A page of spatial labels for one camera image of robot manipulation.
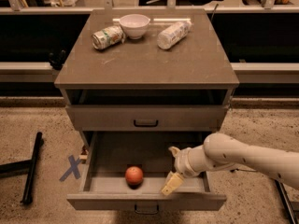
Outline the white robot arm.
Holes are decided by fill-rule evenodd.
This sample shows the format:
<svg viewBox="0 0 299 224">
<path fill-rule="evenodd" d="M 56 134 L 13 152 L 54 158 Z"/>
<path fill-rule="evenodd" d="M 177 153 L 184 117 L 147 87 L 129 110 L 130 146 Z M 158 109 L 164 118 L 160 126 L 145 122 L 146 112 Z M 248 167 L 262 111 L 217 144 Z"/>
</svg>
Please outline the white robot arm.
<svg viewBox="0 0 299 224">
<path fill-rule="evenodd" d="M 162 188 L 168 196 L 178 189 L 186 178 L 205 171 L 232 169 L 245 165 L 278 182 L 299 189 L 299 153 L 242 143 L 223 133 L 210 134 L 198 147 L 179 149 L 170 147 L 175 172 L 170 172 Z"/>
</svg>

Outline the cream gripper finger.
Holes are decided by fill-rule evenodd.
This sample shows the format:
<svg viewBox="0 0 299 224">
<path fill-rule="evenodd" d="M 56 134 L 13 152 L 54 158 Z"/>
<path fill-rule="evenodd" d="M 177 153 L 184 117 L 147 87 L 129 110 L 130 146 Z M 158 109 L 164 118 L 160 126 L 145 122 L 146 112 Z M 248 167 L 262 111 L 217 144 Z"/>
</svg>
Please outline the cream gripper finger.
<svg viewBox="0 0 299 224">
<path fill-rule="evenodd" d="M 173 157 L 176 157 L 180 152 L 180 149 L 178 147 L 170 147 L 168 150 L 171 152 Z"/>
<path fill-rule="evenodd" d="M 184 181 L 184 177 L 178 172 L 170 172 L 165 180 L 164 186 L 162 187 L 161 193 L 164 196 L 170 195 L 176 189 L 178 189 Z"/>
</svg>

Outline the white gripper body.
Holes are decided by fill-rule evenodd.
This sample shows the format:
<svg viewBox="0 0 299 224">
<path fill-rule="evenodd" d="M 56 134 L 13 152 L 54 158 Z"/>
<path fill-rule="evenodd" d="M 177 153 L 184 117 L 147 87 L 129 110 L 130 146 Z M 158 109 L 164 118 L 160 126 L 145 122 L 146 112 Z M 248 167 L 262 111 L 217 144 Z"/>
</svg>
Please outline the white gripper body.
<svg viewBox="0 0 299 224">
<path fill-rule="evenodd" d="M 203 171 L 202 158 L 203 149 L 200 147 L 181 149 L 174 157 L 175 170 L 185 178 L 195 177 Z"/>
</svg>

